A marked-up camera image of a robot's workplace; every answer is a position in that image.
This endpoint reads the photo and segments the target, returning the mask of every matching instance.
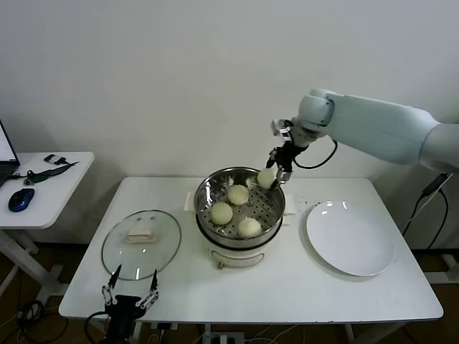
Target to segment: wooden floor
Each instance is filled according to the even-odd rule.
[[[65,269],[61,275],[61,282],[70,282],[75,270],[78,267],[80,260],[84,254],[83,249],[41,249],[40,253],[35,256],[44,267],[49,269],[53,264],[64,264]],[[439,271],[445,269],[441,260],[434,256],[425,256],[421,260],[421,266],[425,271]],[[0,254],[0,280],[3,280],[12,268],[12,263],[3,255]],[[23,339],[22,333],[16,331],[7,341],[3,342],[4,338],[12,333],[17,324],[15,319],[8,322],[17,313],[17,300],[18,296],[20,307],[24,306],[27,302],[32,301],[39,291],[39,285],[32,280],[25,273],[21,273],[22,288],[20,295],[19,291],[19,278],[15,277],[14,281],[9,285],[6,292],[0,297],[0,344],[30,343],[27,339]],[[381,340],[381,344],[457,344],[459,343],[459,286],[457,285],[437,285],[434,286],[434,291],[440,299],[445,315],[442,319],[436,321],[426,322],[412,322],[398,330],[385,339]],[[59,305],[60,297],[52,298],[47,304],[46,314],[50,314],[43,318],[35,327],[29,332],[29,336],[34,338],[37,342],[46,341],[53,338],[65,326],[65,319],[60,317],[57,313],[56,306]],[[359,325],[354,326],[354,331],[358,335],[366,330],[369,326],[373,325]],[[245,338],[252,338],[255,334],[264,330],[266,325],[213,325],[212,330],[216,331],[235,331],[244,332]],[[274,325],[269,327],[262,335],[262,338],[274,338],[276,335],[289,326]],[[192,344],[199,338],[204,330],[203,325],[188,324],[180,325],[178,330],[164,331],[162,344],[183,343]],[[95,329],[91,328],[91,333],[96,340],[102,339],[102,335]],[[140,343],[147,343],[151,335],[160,335],[157,330],[150,330],[148,326],[144,325],[141,332]],[[289,330],[286,334],[280,336],[277,340],[279,344],[286,343],[346,343],[346,336],[343,325],[299,325]],[[152,337],[148,344],[157,344],[157,338]],[[269,340],[257,340],[252,343],[269,343]],[[82,320],[69,320],[68,328],[65,334],[53,343],[65,344],[83,344],[89,343],[83,331]]]

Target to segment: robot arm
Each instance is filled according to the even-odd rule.
[[[150,290],[143,299],[131,295],[113,296],[113,290],[120,275],[120,271],[121,265],[118,266],[117,270],[110,276],[107,285],[102,286],[102,295],[105,300],[105,312],[96,312],[85,321],[85,333],[91,343],[94,343],[94,340],[90,337],[87,327],[89,325],[89,320],[94,315],[107,314],[110,317],[107,334],[99,344],[129,344],[130,342],[128,339],[131,336],[131,328],[134,322],[140,317],[143,317],[147,310],[149,310],[158,299],[158,277],[156,270],[151,280]]]
[[[415,107],[312,90],[297,117],[274,120],[272,127],[284,141],[267,163],[277,163],[279,183],[290,178],[293,159],[324,135],[393,163],[420,163],[443,173],[459,170],[459,125],[439,123]]]

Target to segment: laptop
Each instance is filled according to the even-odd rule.
[[[0,186],[20,165],[5,128],[0,121]]]

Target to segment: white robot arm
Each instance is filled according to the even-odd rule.
[[[459,170],[459,124],[439,123],[415,107],[312,90],[297,117],[274,120],[272,127],[284,140],[267,163],[277,163],[279,183],[290,178],[295,157],[324,135],[393,163],[420,163],[443,173]]]

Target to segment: black cable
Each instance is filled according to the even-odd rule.
[[[408,336],[408,338],[414,343],[414,344],[418,344],[417,341],[410,335],[410,333],[403,327],[402,328],[402,331],[405,333],[405,335]]]
[[[92,344],[96,344],[95,341],[93,340],[93,337],[91,337],[91,335],[89,334],[89,322],[91,321],[91,319],[93,319],[95,316],[97,315],[104,315],[104,314],[107,314],[107,312],[105,311],[100,311],[100,312],[96,312],[96,313],[93,313],[91,314],[89,317],[86,318],[85,320],[85,334],[86,334],[86,337],[88,338],[88,340],[92,343]]]
[[[45,308],[44,305],[37,300],[29,302],[27,305],[25,305],[22,309],[21,312],[19,313],[20,316],[17,319],[17,325],[19,326],[19,329],[24,333],[25,338],[31,343],[34,344],[48,344],[51,342],[54,342],[58,339],[60,339],[65,331],[67,330],[67,327],[69,325],[69,320],[65,320],[65,326],[62,329],[62,331],[59,333],[59,335],[55,336],[54,338],[50,338],[47,340],[37,340],[33,337],[30,336],[29,329],[33,328],[36,324],[38,324],[44,317],[50,317],[53,315],[59,315],[59,313],[52,313],[52,314],[46,314],[44,313]]]
[[[21,176],[20,173],[16,173],[16,174],[13,174],[13,175],[9,176],[8,179],[34,178],[35,176],[54,177],[54,176],[58,176],[58,175],[64,173],[66,170],[68,170],[70,167],[76,165],[77,163],[79,163],[79,161],[75,161],[74,163],[67,163],[64,166],[60,166],[60,167],[57,167],[57,168],[49,169],[49,170],[42,171],[42,172],[39,172],[39,173],[35,173],[32,170],[28,170],[25,176]]]
[[[335,155],[336,153],[336,150],[338,149],[338,143],[335,141],[335,140],[332,140],[333,143],[335,144],[335,147],[333,148],[333,150],[331,151],[330,155],[328,156],[327,159],[325,159],[324,161],[322,161],[321,163],[318,163],[317,165],[314,165],[314,166],[303,166],[303,165],[300,165],[296,158],[293,159],[293,162],[295,163],[295,165],[297,165],[297,167],[299,168],[303,168],[305,170],[313,170],[314,168],[319,168],[323,165],[325,165],[326,163],[328,163],[330,161],[331,158],[333,158],[333,156]]]
[[[430,196],[435,190],[440,188],[443,183],[450,177],[447,173],[441,173],[435,178],[429,185],[427,185],[424,190],[422,190],[422,195]]]
[[[422,200],[424,197],[425,197],[425,195],[421,195],[421,196],[419,196],[419,198],[417,199],[415,208],[413,209],[413,212],[411,213],[410,220],[408,221],[407,225],[405,226],[405,228],[404,228],[404,230],[403,230],[402,236],[404,236],[404,235],[407,233],[407,230],[408,230],[409,227],[411,226],[411,223],[412,223],[411,220],[412,220],[413,216],[416,214],[417,207],[419,206],[419,204],[421,203],[421,200]]]
[[[21,309],[21,293],[22,293],[22,273],[21,269],[17,270],[18,287],[17,287],[17,312]]]
[[[442,224],[440,225],[440,228],[437,230],[437,233],[435,234],[435,236],[433,237],[432,241],[430,242],[429,246],[427,247],[427,249],[429,249],[430,247],[432,247],[433,243],[435,242],[435,240],[437,240],[438,236],[440,235],[440,232],[442,231],[443,229],[443,226],[445,225],[445,222],[446,222],[446,218],[448,217],[448,211],[450,210],[450,205],[448,203],[448,199],[446,198],[446,195],[445,193],[443,192],[442,189],[440,189],[438,191],[438,193],[440,195],[442,195],[443,197],[443,200],[445,201],[445,215],[443,216],[443,220],[442,220]]]
[[[5,344],[6,341],[14,334],[16,333],[16,331],[18,330],[19,328],[15,328],[14,330],[12,330],[6,337],[5,339],[3,339],[0,344]]]

